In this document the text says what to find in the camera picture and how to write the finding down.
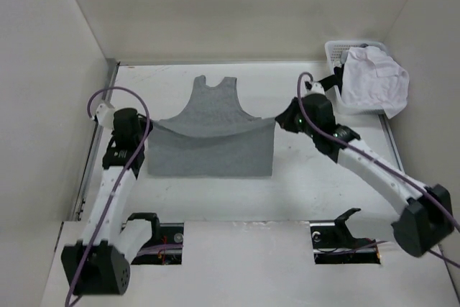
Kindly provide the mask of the grey tank top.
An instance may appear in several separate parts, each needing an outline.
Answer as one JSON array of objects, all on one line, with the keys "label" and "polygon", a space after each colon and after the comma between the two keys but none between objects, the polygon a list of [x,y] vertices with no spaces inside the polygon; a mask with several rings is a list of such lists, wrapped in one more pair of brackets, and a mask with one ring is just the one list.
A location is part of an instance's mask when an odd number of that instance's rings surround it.
[{"label": "grey tank top", "polygon": [[147,172],[163,178],[270,177],[274,140],[275,120],[243,110],[236,78],[210,87],[200,75],[185,108],[152,123]]}]

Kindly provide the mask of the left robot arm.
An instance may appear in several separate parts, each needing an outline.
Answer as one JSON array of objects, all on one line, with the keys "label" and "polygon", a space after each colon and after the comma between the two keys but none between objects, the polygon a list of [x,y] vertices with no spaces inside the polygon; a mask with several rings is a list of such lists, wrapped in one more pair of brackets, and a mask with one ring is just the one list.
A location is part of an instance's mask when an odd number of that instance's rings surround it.
[{"label": "left robot arm", "polygon": [[162,233],[155,213],[123,216],[144,162],[144,135],[150,132],[150,123],[136,109],[116,110],[105,104],[99,106],[96,121],[111,130],[111,139],[83,233],[61,253],[72,296],[124,295],[132,262],[142,247],[156,247]]}]

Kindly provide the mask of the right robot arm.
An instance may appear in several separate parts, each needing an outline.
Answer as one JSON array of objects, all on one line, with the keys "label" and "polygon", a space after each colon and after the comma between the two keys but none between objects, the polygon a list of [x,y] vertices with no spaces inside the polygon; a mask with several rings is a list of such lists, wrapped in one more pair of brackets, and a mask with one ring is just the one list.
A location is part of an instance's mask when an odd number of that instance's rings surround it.
[{"label": "right robot arm", "polygon": [[286,132],[309,136],[320,153],[361,178],[395,210],[396,217],[387,224],[377,220],[368,228],[350,221],[337,224],[333,237],[341,246],[370,232],[421,257],[459,228],[450,193],[442,185],[427,186],[383,160],[354,130],[336,122],[332,104],[323,94],[295,97],[275,121]]}]

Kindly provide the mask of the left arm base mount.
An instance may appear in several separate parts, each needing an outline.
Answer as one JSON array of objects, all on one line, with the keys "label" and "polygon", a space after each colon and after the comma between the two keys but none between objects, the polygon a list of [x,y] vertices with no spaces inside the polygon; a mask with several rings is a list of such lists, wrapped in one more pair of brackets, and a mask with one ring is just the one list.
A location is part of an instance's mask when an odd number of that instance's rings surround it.
[{"label": "left arm base mount", "polygon": [[136,220],[149,223],[151,236],[133,259],[133,265],[182,264],[184,223],[161,223],[156,213],[133,213],[126,222]]}]

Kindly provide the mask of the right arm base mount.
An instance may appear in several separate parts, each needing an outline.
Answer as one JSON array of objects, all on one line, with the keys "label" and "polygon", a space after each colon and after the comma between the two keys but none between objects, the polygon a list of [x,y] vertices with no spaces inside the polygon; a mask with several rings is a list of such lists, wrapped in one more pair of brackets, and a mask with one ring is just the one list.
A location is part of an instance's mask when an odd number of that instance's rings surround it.
[{"label": "right arm base mount", "polygon": [[346,222],[359,208],[352,208],[334,220],[312,221],[310,236],[313,260],[317,265],[379,265],[380,254],[375,239],[356,238]]}]

